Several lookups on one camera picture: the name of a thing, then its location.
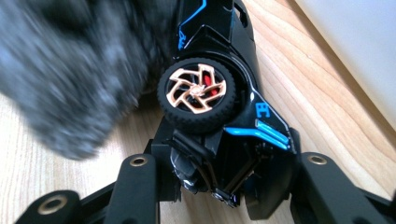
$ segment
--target wooden surface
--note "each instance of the wooden surface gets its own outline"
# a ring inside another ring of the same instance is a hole
[[[357,186],[390,199],[396,188],[396,133],[293,1],[247,0],[264,97],[300,132],[303,151],[333,158]],[[69,161],[29,133],[0,95],[0,223],[12,223],[32,201],[56,189],[83,198],[117,177],[128,155],[143,151],[162,112],[151,97],[123,120],[96,158]],[[268,221],[292,223],[289,202]],[[183,191],[162,203],[162,223],[251,223],[245,206],[229,208],[208,194]]]

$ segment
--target toy car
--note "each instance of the toy car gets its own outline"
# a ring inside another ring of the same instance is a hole
[[[175,34],[176,62],[158,85],[164,116],[176,128],[168,142],[174,172],[186,189],[211,191],[230,206],[241,191],[247,203],[264,197],[275,206],[247,207],[253,219],[260,207],[262,218],[288,192],[300,143],[260,94],[248,12],[240,0],[180,1]]]

